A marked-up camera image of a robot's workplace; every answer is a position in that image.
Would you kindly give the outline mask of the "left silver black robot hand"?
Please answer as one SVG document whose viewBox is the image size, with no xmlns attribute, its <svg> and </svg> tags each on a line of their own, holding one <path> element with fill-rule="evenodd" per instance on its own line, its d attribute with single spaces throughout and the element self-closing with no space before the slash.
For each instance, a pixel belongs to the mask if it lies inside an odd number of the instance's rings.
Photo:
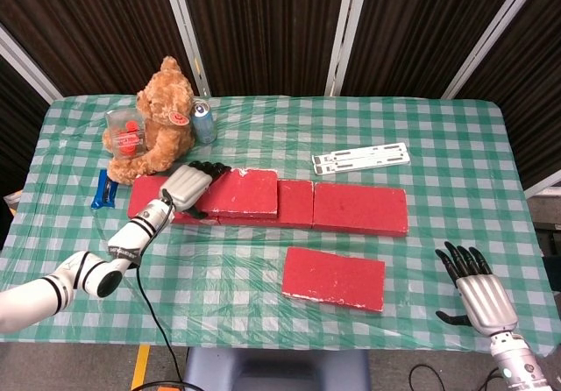
<svg viewBox="0 0 561 391">
<path fill-rule="evenodd" d="M 214 181 L 229 171 L 231 167 L 220 162 L 195 160 L 181 165 L 161 185 L 160 199 L 194 219 L 207 218 L 208 213 L 197 209 L 196 203 Z"/>
</svg>

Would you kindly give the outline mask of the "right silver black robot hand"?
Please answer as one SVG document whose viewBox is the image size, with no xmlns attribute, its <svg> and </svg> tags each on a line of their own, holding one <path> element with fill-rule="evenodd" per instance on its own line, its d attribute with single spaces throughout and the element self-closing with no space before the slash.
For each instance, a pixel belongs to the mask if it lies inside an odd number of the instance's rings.
<svg viewBox="0 0 561 391">
<path fill-rule="evenodd" d="M 485 337 L 513 331 L 518 324 L 509 296 L 481 251 L 475 247 L 444 243 L 435 250 L 465 307 L 464 315 L 451 316 L 438 310 L 436 316 L 449 325 L 470 326 Z"/>
</svg>

